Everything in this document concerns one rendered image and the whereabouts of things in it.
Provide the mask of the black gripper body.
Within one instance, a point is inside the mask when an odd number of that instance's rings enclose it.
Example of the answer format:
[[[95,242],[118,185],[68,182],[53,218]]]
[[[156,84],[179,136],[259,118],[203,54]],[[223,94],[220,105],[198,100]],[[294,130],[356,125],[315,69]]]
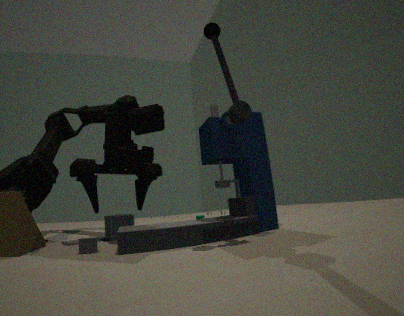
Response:
[[[94,175],[94,173],[101,174],[136,174],[138,179],[145,176],[160,177],[162,176],[162,168],[156,163],[144,163],[143,169],[139,169],[134,166],[120,166],[118,163],[110,165],[112,158],[111,153],[114,148],[115,141],[122,141],[122,146],[131,147],[131,137],[125,134],[115,134],[105,137],[105,144],[103,149],[105,149],[104,163],[96,164],[95,159],[82,159],[77,158],[70,165],[70,176],[80,177],[82,175]]]

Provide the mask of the blue arbor press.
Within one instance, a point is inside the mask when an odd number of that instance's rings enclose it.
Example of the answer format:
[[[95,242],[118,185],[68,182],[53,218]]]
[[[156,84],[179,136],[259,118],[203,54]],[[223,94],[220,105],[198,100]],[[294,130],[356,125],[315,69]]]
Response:
[[[215,188],[236,185],[236,198],[228,198],[229,215],[119,227],[118,255],[185,248],[279,229],[262,112],[252,112],[248,103],[239,101],[218,40],[220,33],[216,23],[204,28],[234,105],[220,117],[218,105],[210,105],[211,117],[199,127],[199,138],[202,165],[220,167],[221,180],[215,181]],[[222,164],[233,164],[235,180],[223,180]]]

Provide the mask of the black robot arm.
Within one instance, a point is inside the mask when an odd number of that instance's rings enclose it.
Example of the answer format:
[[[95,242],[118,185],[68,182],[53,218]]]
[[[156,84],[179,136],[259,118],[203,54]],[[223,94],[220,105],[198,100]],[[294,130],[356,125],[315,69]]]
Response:
[[[64,113],[78,114],[81,127],[74,131]],[[163,107],[158,104],[139,107],[135,97],[130,95],[118,98],[113,104],[63,108],[52,113],[45,120],[46,133],[32,154],[20,157],[0,171],[0,192],[21,192],[31,213],[56,183],[59,170],[53,160],[61,142],[77,136],[83,127],[94,123],[105,123],[105,137],[115,134],[131,137],[131,130],[136,135],[162,131],[164,113]],[[143,169],[144,163],[153,163],[154,148],[142,146],[141,150],[137,150],[136,143],[124,147],[122,141],[115,141],[110,158],[110,165],[118,163]]]

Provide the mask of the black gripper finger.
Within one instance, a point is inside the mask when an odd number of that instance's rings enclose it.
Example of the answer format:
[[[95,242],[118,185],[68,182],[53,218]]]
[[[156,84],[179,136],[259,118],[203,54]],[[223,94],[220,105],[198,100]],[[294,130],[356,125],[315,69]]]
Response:
[[[82,175],[76,178],[76,181],[81,181],[85,191],[88,194],[90,202],[96,214],[99,212],[99,204],[97,197],[97,175]]]
[[[147,189],[150,183],[157,179],[158,177],[145,176],[140,179],[135,180],[135,191],[136,191],[136,202],[138,210],[142,210],[142,206],[147,195]]]

